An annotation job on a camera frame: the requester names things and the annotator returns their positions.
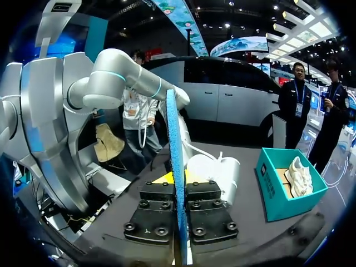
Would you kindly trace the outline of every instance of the blue sponge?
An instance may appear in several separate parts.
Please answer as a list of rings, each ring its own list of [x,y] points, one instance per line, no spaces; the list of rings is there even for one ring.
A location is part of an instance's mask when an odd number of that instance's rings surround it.
[[[181,241],[182,263],[187,263],[187,225],[185,214],[185,191],[184,191],[184,163],[182,140],[179,130],[178,112],[174,90],[168,90],[166,95],[167,128],[169,148],[171,152],[171,164],[177,199],[177,218]]]

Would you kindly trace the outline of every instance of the ceiling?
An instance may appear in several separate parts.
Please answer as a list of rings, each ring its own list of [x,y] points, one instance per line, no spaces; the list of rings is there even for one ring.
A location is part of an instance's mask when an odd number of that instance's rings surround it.
[[[304,1],[314,9],[320,7],[317,0]],[[300,19],[305,19],[308,15],[295,5],[293,0],[234,0],[233,6],[229,2],[230,0],[186,0],[199,25],[208,51],[230,39],[231,35],[265,36],[268,32],[282,36],[282,33],[274,30],[274,23],[287,28],[295,26],[283,18],[283,11]],[[170,20],[150,0],[82,0],[79,12],[109,20],[106,47],[114,47],[117,43],[148,34],[158,28],[173,27]],[[353,66],[345,38],[333,38],[291,56],[309,62],[311,66],[325,73],[323,59],[329,58],[331,49],[334,51],[333,56],[337,56],[343,62],[344,84],[356,87],[356,67]],[[229,56],[243,59],[243,55],[238,53]]]

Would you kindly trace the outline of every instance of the teal shoe box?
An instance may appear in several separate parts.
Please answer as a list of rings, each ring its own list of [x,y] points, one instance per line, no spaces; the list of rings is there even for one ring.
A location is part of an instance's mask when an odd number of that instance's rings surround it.
[[[301,197],[288,197],[276,169],[289,168],[295,157],[309,167],[313,193]],[[277,221],[311,210],[323,197],[328,187],[316,169],[299,150],[263,148],[256,166],[265,202],[267,221]]]

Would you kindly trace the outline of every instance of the white sneaker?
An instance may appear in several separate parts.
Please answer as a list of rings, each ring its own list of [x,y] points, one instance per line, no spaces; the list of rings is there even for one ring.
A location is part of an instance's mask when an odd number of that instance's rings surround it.
[[[304,167],[300,158],[296,157],[289,165],[285,176],[291,185],[291,194],[293,197],[305,196],[313,193],[312,177],[309,173],[309,167]]]

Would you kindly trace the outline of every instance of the car window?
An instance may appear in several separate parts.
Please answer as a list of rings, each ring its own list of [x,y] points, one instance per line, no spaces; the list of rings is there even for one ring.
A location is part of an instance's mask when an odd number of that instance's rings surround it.
[[[222,60],[185,61],[184,82],[214,83],[279,93],[279,85],[253,66]]]

